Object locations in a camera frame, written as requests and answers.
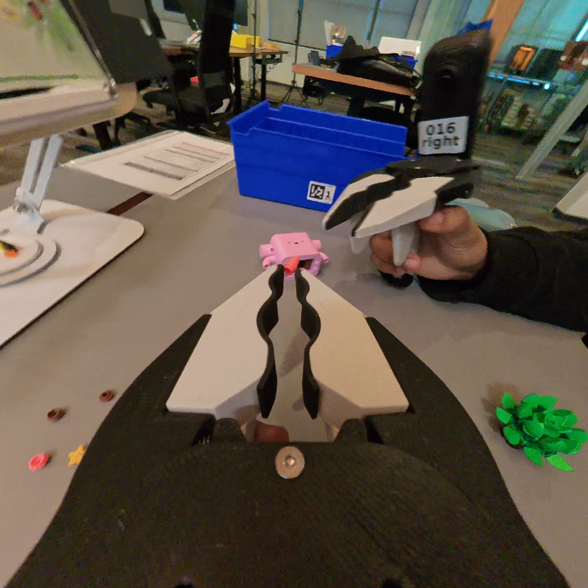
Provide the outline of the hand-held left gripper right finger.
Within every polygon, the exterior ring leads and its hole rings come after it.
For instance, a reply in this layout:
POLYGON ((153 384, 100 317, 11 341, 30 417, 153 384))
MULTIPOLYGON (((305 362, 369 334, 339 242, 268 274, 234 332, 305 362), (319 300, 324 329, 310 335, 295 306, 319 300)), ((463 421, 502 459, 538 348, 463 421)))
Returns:
POLYGON ((303 356, 303 403, 327 437, 347 420, 406 413, 409 401, 367 317, 305 269, 295 272, 303 356))

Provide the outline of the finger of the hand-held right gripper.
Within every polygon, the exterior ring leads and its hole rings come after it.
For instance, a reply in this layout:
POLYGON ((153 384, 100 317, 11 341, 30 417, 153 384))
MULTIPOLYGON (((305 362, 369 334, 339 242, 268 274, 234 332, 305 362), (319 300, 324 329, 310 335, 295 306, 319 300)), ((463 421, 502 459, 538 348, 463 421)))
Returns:
POLYGON ((364 214, 375 202, 405 187, 405 173, 393 174, 385 169, 363 173, 345 187, 330 207, 322 219, 322 228, 328 231, 352 217, 364 214))
POLYGON ((350 234, 352 252, 361 253, 373 235, 389 232, 393 263, 404 264, 409 253, 416 250, 417 222, 433 213, 438 193, 453 180, 448 176, 413 179, 407 188, 368 206, 350 234))

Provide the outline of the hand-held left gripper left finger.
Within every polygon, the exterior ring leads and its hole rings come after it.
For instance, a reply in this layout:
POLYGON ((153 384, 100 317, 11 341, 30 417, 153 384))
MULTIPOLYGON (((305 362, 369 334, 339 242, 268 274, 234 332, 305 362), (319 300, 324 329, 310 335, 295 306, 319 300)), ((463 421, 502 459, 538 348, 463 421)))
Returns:
POLYGON ((269 334, 278 321, 283 268, 269 268, 204 315, 206 325, 166 401, 171 413, 233 419, 246 440, 275 403, 277 374, 269 334))

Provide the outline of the person's right forearm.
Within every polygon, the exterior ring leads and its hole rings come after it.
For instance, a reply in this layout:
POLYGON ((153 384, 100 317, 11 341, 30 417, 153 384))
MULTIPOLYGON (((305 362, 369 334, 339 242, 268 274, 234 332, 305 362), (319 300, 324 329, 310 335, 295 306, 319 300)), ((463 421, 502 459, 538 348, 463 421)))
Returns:
POLYGON ((418 277, 430 298, 472 303, 587 333, 587 230, 484 232, 488 253, 469 280, 418 277))

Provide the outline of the person's right hand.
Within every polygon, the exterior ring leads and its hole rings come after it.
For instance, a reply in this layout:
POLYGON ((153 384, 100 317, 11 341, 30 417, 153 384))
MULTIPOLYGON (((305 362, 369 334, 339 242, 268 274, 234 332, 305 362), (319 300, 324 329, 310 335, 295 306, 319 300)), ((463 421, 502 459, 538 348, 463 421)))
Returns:
POLYGON ((409 253, 402 265, 393 260, 394 247, 388 233, 371 237, 371 260, 379 271, 395 277, 411 273, 434 281, 468 281, 485 264, 486 235, 462 207, 445 206, 417 225, 417 251, 409 253))

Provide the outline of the white box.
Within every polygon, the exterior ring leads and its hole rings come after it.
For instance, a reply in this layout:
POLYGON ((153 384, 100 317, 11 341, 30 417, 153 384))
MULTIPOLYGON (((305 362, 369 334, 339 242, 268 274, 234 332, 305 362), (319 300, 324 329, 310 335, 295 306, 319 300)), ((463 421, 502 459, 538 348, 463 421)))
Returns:
POLYGON ((418 59, 421 45, 421 41, 418 40, 382 36, 378 44, 378 50, 381 54, 398 54, 418 59))

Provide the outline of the pink square toy figure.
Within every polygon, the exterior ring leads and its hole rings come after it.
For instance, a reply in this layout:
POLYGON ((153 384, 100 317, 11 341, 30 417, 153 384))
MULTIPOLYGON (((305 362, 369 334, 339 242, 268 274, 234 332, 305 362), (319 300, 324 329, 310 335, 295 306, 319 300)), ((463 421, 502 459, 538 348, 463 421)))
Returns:
POLYGON ((270 242, 259 246, 259 257, 263 270, 275 265, 282 265, 292 257, 300 258, 298 269, 305 269, 317 276, 329 257, 322 251, 319 240, 312 239, 305 232, 278 233, 270 242))

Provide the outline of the blue plastic bin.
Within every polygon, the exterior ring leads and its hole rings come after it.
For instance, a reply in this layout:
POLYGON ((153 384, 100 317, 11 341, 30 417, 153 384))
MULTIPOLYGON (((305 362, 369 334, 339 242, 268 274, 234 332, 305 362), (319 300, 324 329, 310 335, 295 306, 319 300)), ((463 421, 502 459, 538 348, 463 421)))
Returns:
POLYGON ((327 212, 357 176, 405 158, 406 127, 264 101, 232 118, 242 196, 327 212))

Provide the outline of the black bag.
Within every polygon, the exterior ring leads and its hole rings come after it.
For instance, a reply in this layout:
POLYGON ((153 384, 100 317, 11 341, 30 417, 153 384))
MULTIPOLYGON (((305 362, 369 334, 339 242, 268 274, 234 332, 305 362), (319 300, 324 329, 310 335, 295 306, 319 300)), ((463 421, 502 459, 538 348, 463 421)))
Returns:
POLYGON ((421 75, 415 70, 415 60, 398 53, 381 53, 378 48, 364 48, 348 36, 341 51, 334 57, 337 72, 384 84, 415 89, 421 75))

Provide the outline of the wooden desk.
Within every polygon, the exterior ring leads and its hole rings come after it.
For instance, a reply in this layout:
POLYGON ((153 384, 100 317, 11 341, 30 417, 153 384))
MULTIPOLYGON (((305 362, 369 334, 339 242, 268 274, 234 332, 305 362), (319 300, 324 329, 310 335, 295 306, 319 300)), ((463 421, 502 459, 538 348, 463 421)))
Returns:
POLYGON ((294 63, 292 73, 319 80, 330 92, 349 98, 348 116, 361 117, 366 102, 380 104, 392 101, 396 112, 414 118, 416 101, 412 88, 344 75, 333 68, 310 63, 294 63))
MULTIPOLYGON (((196 55, 199 46, 195 43, 184 41, 158 39, 158 43, 167 56, 179 55, 196 55)), ((235 84, 235 107, 242 108, 242 78, 240 72, 240 61, 251 59, 254 66, 259 65, 261 69, 259 99, 266 100, 267 95, 267 77, 268 66, 282 63, 283 56, 287 55, 286 49, 281 49, 277 45, 253 48, 238 48, 231 46, 229 48, 230 59, 232 60, 233 79, 235 84)))

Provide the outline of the white stand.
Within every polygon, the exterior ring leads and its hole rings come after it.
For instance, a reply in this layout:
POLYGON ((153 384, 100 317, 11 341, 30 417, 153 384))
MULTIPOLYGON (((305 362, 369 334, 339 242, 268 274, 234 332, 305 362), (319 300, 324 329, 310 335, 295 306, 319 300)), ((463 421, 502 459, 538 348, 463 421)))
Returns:
POLYGON ((1 210, 1 346, 143 237, 135 220, 45 197, 62 138, 31 142, 21 184, 1 210))

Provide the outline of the black office chair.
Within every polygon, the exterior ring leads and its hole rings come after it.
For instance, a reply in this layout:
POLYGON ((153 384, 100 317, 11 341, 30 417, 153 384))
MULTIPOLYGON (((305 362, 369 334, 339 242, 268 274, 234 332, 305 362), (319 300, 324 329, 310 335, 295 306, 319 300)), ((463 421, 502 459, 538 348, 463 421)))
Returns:
POLYGON ((173 116, 172 127, 187 130, 223 125, 236 105, 229 57, 211 61, 194 43, 158 39, 172 73, 153 82, 142 95, 153 109, 164 107, 173 116))

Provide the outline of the green leafy toy plant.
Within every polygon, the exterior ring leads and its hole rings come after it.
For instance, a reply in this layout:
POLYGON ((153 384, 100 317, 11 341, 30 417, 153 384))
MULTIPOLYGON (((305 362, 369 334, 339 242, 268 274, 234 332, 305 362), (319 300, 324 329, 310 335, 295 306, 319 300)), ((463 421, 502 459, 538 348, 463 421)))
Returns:
POLYGON ((587 443, 587 431, 577 426, 577 415, 556 406, 554 396, 529 394, 515 401, 504 393, 495 409, 500 432, 510 447, 521 451, 537 466, 548 463, 562 472, 573 472, 568 458, 587 443))

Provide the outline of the printed paper sheets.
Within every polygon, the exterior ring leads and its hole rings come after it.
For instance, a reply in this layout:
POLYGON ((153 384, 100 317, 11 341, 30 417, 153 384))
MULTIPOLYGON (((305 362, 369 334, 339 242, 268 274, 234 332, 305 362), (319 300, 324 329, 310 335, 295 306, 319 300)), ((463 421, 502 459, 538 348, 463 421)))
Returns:
POLYGON ((235 156, 229 142, 167 130, 62 167, 174 201, 234 168, 235 156))

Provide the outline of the tablet screen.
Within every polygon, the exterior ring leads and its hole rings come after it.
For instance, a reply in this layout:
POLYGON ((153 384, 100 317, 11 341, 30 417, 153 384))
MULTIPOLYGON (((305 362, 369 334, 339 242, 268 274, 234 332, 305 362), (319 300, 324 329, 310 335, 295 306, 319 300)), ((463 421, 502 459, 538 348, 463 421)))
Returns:
POLYGON ((1 148, 114 119, 136 97, 73 1, 1 1, 1 148))

